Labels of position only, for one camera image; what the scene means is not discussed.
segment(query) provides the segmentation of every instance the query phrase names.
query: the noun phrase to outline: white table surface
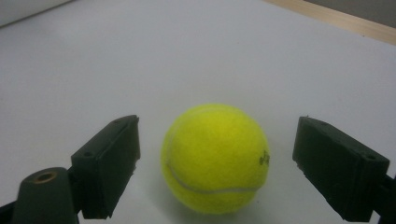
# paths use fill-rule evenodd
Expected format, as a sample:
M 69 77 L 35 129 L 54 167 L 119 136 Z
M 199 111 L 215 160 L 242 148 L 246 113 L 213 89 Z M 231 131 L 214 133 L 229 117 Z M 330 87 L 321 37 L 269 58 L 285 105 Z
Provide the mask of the white table surface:
M 142 159 L 113 218 L 81 223 L 345 223 L 291 159 L 298 118 L 357 138 L 394 176 L 395 84 L 395 46 L 260 0 L 76 1 L 0 29 L 0 204 L 136 114 Z M 209 102 L 249 113 L 272 151 L 266 185 L 236 214 L 188 210 L 160 170 L 174 118 Z

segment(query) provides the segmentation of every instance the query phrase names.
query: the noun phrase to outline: yellow tennis ball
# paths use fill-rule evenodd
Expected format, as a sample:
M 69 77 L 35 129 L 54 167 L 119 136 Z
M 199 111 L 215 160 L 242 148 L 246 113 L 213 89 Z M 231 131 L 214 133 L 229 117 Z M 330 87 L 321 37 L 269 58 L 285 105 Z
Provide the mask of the yellow tennis ball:
M 269 149 L 259 124 L 229 105 L 198 105 L 176 119 L 161 155 L 164 178 L 189 208 L 231 213 L 264 184 Z

